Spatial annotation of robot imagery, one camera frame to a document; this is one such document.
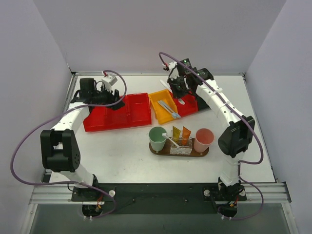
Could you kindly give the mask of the clear textured glass holder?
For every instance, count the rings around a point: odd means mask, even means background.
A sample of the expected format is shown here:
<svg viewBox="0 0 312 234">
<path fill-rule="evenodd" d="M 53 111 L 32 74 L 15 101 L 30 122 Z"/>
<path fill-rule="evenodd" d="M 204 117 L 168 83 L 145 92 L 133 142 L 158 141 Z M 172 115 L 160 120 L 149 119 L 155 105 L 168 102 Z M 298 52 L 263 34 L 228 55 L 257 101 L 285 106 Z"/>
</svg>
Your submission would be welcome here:
<svg viewBox="0 0 312 234">
<path fill-rule="evenodd" d="M 180 133 L 180 137 L 179 137 L 179 140 L 177 142 L 179 147 L 177 147 L 171 141 L 169 141 L 169 143 L 170 143 L 170 154 L 172 154 L 172 155 L 188 156 L 188 155 L 191 154 L 191 151 L 193 149 L 193 142 L 192 142 L 192 138 L 191 137 L 189 137 L 187 139 L 187 144 L 186 145 L 182 145 L 182 133 Z"/>
</svg>

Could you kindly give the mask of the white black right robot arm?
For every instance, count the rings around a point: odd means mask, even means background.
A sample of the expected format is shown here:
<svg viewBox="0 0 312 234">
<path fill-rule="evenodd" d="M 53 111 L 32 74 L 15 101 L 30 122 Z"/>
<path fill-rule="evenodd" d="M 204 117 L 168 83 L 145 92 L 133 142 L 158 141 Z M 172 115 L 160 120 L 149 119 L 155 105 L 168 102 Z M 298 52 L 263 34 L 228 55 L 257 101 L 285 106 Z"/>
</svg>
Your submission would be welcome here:
<svg viewBox="0 0 312 234">
<path fill-rule="evenodd" d="M 246 117 L 236 110 L 208 69 L 198 70 L 192 67 L 188 58 L 180 62 L 193 70 L 193 73 L 177 62 L 164 65 L 164 70 L 169 72 L 167 82 L 174 98 L 191 94 L 205 102 L 220 120 L 224 132 L 217 142 L 225 159 L 219 182 L 227 187 L 237 185 L 239 183 L 238 162 L 243 158 L 253 138 L 252 132 L 245 123 L 254 128 L 255 120 L 252 116 Z"/>
</svg>

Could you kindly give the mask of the white toothbrush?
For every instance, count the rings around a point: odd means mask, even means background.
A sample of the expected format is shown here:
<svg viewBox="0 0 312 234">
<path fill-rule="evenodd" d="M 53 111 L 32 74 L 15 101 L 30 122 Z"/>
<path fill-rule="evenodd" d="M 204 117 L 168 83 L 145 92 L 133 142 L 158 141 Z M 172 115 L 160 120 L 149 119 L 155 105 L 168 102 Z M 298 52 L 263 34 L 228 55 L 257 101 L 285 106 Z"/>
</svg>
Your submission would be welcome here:
<svg viewBox="0 0 312 234">
<path fill-rule="evenodd" d="M 160 80 L 160 83 L 161 83 L 170 93 L 173 93 L 168 83 L 164 82 L 163 80 Z M 178 102 L 179 102 L 180 104 L 185 105 L 185 102 L 184 102 L 181 98 L 178 98 L 177 100 L 178 100 Z"/>
<path fill-rule="evenodd" d="M 168 135 L 167 133 L 162 133 L 162 136 L 166 139 L 168 139 L 173 145 L 175 145 L 177 148 L 179 148 L 180 146 L 174 141 L 172 140 Z"/>
</svg>

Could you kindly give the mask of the pink cup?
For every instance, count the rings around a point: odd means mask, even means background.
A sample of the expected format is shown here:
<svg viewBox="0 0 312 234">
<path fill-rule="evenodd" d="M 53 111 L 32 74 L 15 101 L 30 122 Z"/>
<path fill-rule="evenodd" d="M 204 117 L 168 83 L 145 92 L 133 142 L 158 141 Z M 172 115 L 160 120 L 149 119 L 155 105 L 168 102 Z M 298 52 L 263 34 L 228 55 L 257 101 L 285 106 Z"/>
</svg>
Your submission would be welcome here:
<svg viewBox="0 0 312 234">
<path fill-rule="evenodd" d="M 215 136 L 209 129 L 199 129 L 195 134 L 194 150 L 198 153 L 202 153 L 209 148 L 213 143 Z"/>
</svg>

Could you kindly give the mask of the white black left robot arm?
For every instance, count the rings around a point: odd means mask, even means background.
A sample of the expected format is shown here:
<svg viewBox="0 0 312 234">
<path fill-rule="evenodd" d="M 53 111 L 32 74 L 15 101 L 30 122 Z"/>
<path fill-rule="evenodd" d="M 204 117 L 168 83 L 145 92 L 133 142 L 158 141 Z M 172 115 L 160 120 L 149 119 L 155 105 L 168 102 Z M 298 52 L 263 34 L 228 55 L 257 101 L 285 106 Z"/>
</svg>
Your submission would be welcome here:
<svg viewBox="0 0 312 234">
<path fill-rule="evenodd" d="M 81 154 L 76 140 L 76 132 L 95 107 L 104 106 L 112 110 L 124 107 L 122 97 L 112 86 L 117 82 L 114 75 L 104 75 L 98 82 L 94 78 L 82 78 L 69 104 L 68 112 L 50 130 L 40 134 L 42 164 L 45 169 L 60 173 L 76 187 L 86 189 L 96 187 L 96 176 L 81 164 Z"/>
</svg>

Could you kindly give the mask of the yellow toothpaste tube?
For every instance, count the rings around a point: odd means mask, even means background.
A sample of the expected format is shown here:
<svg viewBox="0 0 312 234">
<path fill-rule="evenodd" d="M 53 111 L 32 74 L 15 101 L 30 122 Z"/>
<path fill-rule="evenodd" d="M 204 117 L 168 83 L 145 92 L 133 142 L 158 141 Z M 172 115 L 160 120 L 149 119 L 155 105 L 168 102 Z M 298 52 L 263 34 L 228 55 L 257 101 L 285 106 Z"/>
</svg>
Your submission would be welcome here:
<svg viewBox="0 0 312 234">
<path fill-rule="evenodd" d="M 180 140 L 180 134 L 181 134 L 181 130 L 173 126 L 173 141 L 177 144 L 179 143 L 179 140 Z"/>
</svg>

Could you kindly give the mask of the orange toothpaste tube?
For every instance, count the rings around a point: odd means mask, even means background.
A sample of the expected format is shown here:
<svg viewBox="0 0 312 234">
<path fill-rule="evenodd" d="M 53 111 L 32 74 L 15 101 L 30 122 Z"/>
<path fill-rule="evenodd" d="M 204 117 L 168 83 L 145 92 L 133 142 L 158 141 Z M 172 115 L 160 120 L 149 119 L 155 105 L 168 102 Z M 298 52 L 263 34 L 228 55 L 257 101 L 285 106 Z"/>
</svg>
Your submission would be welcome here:
<svg viewBox="0 0 312 234">
<path fill-rule="evenodd" d="M 183 126 L 182 130 L 182 140 L 181 140 L 181 145 L 186 146 L 188 144 L 189 137 L 191 135 L 191 131 L 187 129 L 185 126 Z"/>
</svg>

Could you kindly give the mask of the green cup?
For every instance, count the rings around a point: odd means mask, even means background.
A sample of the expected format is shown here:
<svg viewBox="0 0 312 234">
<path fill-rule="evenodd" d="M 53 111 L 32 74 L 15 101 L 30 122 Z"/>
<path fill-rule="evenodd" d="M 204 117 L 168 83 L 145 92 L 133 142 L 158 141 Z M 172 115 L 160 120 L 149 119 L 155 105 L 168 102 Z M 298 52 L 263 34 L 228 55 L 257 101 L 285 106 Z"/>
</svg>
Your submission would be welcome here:
<svg viewBox="0 0 312 234">
<path fill-rule="evenodd" d="M 149 140 L 154 151 L 161 151 L 163 149 L 166 137 L 163 137 L 162 134 L 166 133 L 166 130 L 162 127 L 153 127 L 149 131 Z"/>
</svg>

